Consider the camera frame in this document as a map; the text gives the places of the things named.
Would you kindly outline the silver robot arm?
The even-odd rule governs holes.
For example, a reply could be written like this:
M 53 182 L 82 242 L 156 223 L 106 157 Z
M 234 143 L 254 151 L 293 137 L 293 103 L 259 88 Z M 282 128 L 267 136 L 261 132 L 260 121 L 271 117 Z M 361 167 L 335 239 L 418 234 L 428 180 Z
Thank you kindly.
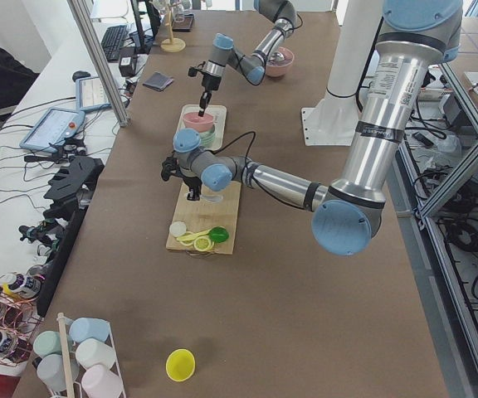
M 277 201 L 313 215 L 313 235 L 335 255 L 364 250 L 377 234 L 386 203 L 383 185 L 405 134 L 429 66 L 456 58 L 459 1 L 386 1 L 376 50 L 378 67 L 355 124 L 341 176 L 322 185 L 251 160 L 223 157 L 204 148 L 194 129 L 173 136 L 173 152 L 161 177 L 179 177 L 196 201 L 203 187 L 219 192 L 232 182 L 260 189 Z
M 270 20 L 273 27 L 250 55 L 240 51 L 230 36 L 218 33 L 212 41 L 207 60 L 189 68 L 190 77 L 202 75 L 203 92 L 199 100 L 199 116 L 206 113 L 212 93 L 219 89 L 226 67 L 236 70 L 249 84 L 259 85 L 264 79 L 271 56 L 298 28 L 299 16 L 290 1 L 255 1 L 254 8 Z

